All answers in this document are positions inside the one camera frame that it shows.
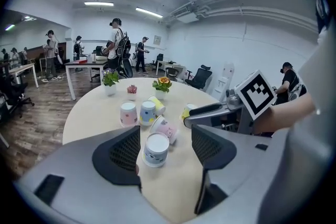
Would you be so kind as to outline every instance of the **round table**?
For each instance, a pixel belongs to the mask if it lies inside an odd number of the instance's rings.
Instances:
[[[138,87],[136,107],[155,94],[154,78],[132,78],[117,83],[117,93],[107,97],[104,86],[84,95],[72,108],[63,132],[63,144],[121,129],[120,105],[127,100],[127,87]],[[141,126],[141,150],[137,165],[141,178],[142,194],[169,221],[181,223],[196,217],[194,208],[202,181],[202,165],[192,149],[191,130],[179,117],[188,103],[204,106],[218,102],[200,90],[172,82],[170,92],[162,103],[166,106],[163,116],[180,130],[174,145],[170,145],[167,161],[161,168],[152,168],[142,160],[142,150],[150,127]]]

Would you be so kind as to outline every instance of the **pink cup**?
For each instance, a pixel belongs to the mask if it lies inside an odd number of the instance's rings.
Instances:
[[[179,134],[179,130],[172,123],[169,123],[162,115],[157,117],[149,132],[160,132],[165,134],[168,137],[170,144],[174,144]]]
[[[139,123],[136,105],[127,101],[120,106],[120,124],[123,127],[136,126]]]

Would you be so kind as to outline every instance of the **black cap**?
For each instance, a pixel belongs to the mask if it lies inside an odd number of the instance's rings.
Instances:
[[[292,68],[293,66],[289,63],[289,62],[285,62],[283,65],[282,65],[282,68],[284,67],[290,67]]]
[[[48,33],[46,34],[46,36],[48,36],[49,34],[54,34],[54,31],[49,30]]]
[[[112,20],[112,22],[110,23],[110,26],[112,26],[112,24],[113,24],[114,22],[117,22],[118,25],[121,25],[121,19],[119,19],[119,18],[114,18],[114,19]]]

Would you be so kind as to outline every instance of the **white flower pot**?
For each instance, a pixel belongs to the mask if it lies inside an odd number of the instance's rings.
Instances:
[[[117,85],[112,85],[112,86],[104,86],[105,93],[107,96],[114,95],[117,92]]]
[[[136,98],[137,98],[136,93],[128,93],[128,94],[127,94],[127,100],[135,101]]]
[[[158,91],[156,90],[155,91],[155,96],[156,98],[158,98],[159,100],[164,100],[166,98],[166,92],[163,92],[163,91]]]

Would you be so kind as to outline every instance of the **paper cup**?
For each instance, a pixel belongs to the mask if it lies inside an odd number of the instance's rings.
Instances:
[[[166,107],[155,96],[152,95],[151,97],[148,98],[148,100],[152,101],[155,104],[156,116],[160,116],[166,111]]]
[[[168,137],[170,144],[174,144],[179,135],[179,130],[173,124],[169,123],[163,116],[157,117],[149,132],[160,132],[165,134]]]
[[[161,167],[167,160],[169,139],[162,133],[152,133],[147,137],[142,160],[150,167]]]
[[[139,123],[136,107],[135,103],[131,101],[127,101],[120,106],[120,124],[122,127],[136,126]]]
[[[151,126],[155,120],[155,104],[152,101],[144,101],[140,110],[140,123]]]
[[[194,104],[187,104],[180,116],[180,120],[183,122],[185,118],[190,117],[190,110],[197,109],[197,106]]]

